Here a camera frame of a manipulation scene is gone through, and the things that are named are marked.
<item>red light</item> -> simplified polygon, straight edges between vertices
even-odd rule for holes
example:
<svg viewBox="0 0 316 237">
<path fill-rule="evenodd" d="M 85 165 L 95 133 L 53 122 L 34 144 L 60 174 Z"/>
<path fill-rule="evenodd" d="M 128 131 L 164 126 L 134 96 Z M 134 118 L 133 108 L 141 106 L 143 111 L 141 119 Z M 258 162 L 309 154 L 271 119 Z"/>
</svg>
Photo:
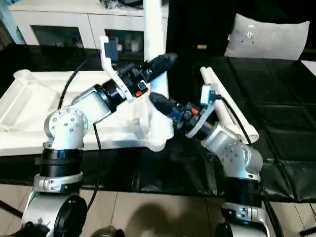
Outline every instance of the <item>red light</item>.
<svg viewBox="0 0 316 237">
<path fill-rule="evenodd" d="M 192 114 L 197 115 L 199 113 L 199 111 L 196 108 L 193 108 L 192 110 Z"/>
<path fill-rule="evenodd" d="M 139 96 L 141 96 L 143 93 L 139 90 L 139 91 L 137 91 L 136 92 L 136 97 L 139 97 Z"/>
</svg>

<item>black mat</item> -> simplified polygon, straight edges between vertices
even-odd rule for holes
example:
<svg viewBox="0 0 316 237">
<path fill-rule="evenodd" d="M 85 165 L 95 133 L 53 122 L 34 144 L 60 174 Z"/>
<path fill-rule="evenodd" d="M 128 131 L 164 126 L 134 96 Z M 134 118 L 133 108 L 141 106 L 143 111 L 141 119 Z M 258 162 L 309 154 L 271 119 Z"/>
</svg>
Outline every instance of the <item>black mat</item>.
<svg viewBox="0 0 316 237">
<path fill-rule="evenodd" d="M 94 50 L 12 45 L 0 53 L 0 96 L 20 69 L 74 70 Z M 316 77 L 300 62 L 213 57 L 173 72 L 170 94 L 180 101 L 198 102 L 202 78 L 199 67 L 211 66 L 253 124 L 260 139 L 254 147 L 264 158 L 262 177 L 273 201 L 316 201 Z M 101 70 L 99 59 L 85 70 Z M 38 172 L 34 156 L 1 157 L 0 182 L 32 185 Z M 127 192 L 215 197 L 223 192 L 218 159 L 197 141 L 176 134 L 166 148 L 103 151 L 101 189 Z M 84 152 L 85 188 L 92 188 L 98 154 Z"/>
</svg>

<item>white cushion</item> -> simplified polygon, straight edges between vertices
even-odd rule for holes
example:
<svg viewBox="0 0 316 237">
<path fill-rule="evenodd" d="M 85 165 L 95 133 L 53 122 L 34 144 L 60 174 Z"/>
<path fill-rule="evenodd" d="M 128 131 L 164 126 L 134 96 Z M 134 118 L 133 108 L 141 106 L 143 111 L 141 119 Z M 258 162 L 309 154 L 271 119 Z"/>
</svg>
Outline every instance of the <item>white cushion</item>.
<svg viewBox="0 0 316 237">
<path fill-rule="evenodd" d="M 225 56 L 297 60 L 306 44 L 310 22 L 264 23 L 236 14 Z"/>
</svg>

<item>white pipe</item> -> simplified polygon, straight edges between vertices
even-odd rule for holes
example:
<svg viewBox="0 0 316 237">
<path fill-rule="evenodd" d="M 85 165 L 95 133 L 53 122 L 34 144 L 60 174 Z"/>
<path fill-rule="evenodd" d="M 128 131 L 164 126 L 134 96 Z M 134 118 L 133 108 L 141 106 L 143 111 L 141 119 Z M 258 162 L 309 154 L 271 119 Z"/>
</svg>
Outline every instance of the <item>white pipe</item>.
<svg viewBox="0 0 316 237">
<path fill-rule="evenodd" d="M 240 111 L 240 109 L 238 108 L 238 106 L 236 105 L 234 100 L 232 99 L 232 97 L 229 95 L 228 91 L 225 89 L 225 87 L 223 86 L 221 81 L 218 79 L 218 77 L 214 73 L 213 69 L 211 67 L 209 67 L 209 68 L 207 68 L 207 71 L 210 75 L 212 82 L 215 85 L 217 85 L 217 92 L 227 100 L 227 102 L 230 104 L 230 106 L 232 107 L 232 109 L 234 110 L 236 115 L 238 116 L 241 124 L 243 125 L 245 131 L 247 132 L 247 134 L 250 138 L 250 141 L 256 142 L 259 139 L 259 134 L 258 134 L 257 130 L 247 121 L 247 119 L 242 114 L 242 112 Z M 238 126 L 237 121 L 234 118 L 234 116 L 231 115 L 231 118 L 233 119 L 235 125 Z M 243 134 L 241 134 L 241 135 L 242 135 L 242 139 L 241 139 L 242 142 L 247 144 L 247 140 L 246 140 L 245 136 Z"/>
<path fill-rule="evenodd" d="M 163 27 L 161 0 L 144 0 L 145 12 L 145 60 L 151 60 L 165 53 L 163 45 Z M 167 73 L 162 74 L 151 82 L 150 90 L 169 97 Z M 172 121 L 152 106 L 150 120 L 151 132 L 149 139 L 152 143 L 163 144 L 173 137 Z"/>
<path fill-rule="evenodd" d="M 210 74 L 208 73 L 208 70 L 205 67 L 201 67 L 200 69 L 202 77 L 204 79 L 204 84 L 206 85 L 214 85 L 214 82 L 212 81 L 212 78 Z M 224 102 L 221 100 L 217 100 L 215 102 L 215 112 L 218 117 L 218 120 L 221 125 L 223 125 L 225 128 L 229 129 L 233 133 L 242 136 L 242 131 L 236 126 L 230 117 L 226 106 L 224 105 Z"/>
</svg>

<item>beige floor tile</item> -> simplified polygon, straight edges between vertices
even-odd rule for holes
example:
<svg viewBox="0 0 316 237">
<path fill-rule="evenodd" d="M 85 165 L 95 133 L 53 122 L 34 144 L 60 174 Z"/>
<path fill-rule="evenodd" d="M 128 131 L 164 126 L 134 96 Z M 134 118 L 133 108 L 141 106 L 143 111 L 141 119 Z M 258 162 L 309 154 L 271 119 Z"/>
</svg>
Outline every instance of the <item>beige floor tile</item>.
<svg viewBox="0 0 316 237">
<path fill-rule="evenodd" d="M 80 194 L 85 199 L 87 205 L 91 199 L 92 193 L 93 191 L 82 190 Z M 98 192 L 94 203 L 88 212 L 81 237 L 89 237 L 98 229 L 111 225 L 116 197 L 117 192 Z"/>
<path fill-rule="evenodd" d="M 301 217 L 303 226 L 305 229 L 316 227 L 316 220 L 313 216 L 313 211 L 309 203 L 296 203 L 295 204 L 298 214 Z M 312 207 L 316 211 L 316 205 L 312 204 Z M 316 237 L 316 234 L 309 235 L 309 237 Z"/>
<path fill-rule="evenodd" d="M 304 229 L 300 216 L 293 203 L 271 202 L 280 221 L 285 237 L 298 237 Z"/>
<path fill-rule="evenodd" d="M 118 193 L 112 225 L 127 237 L 208 237 L 204 198 Z"/>
<path fill-rule="evenodd" d="M 32 187 L 28 187 L 28 190 L 27 190 L 27 193 L 26 195 L 24 196 L 20 206 L 19 206 L 19 210 L 24 212 L 25 210 L 25 206 L 26 206 L 26 203 L 28 201 L 28 198 L 29 198 L 29 195 L 31 193 L 31 190 L 32 190 Z M 21 219 L 18 218 L 18 217 L 14 217 L 10 226 L 8 227 L 8 229 L 6 230 L 6 235 L 11 235 L 15 232 L 17 232 L 19 229 L 21 228 Z"/>
<path fill-rule="evenodd" d="M 211 236 L 215 236 L 215 230 L 219 223 L 225 222 L 224 217 L 221 213 L 221 207 L 224 200 L 217 198 L 207 199 L 208 216 L 211 228 Z"/>
<path fill-rule="evenodd" d="M 9 205 L 19 208 L 29 187 L 16 185 L 0 185 L 0 199 Z M 0 209 L 0 235 L 4 235 L 13 220 L 13 215 Z"/>
</svg>

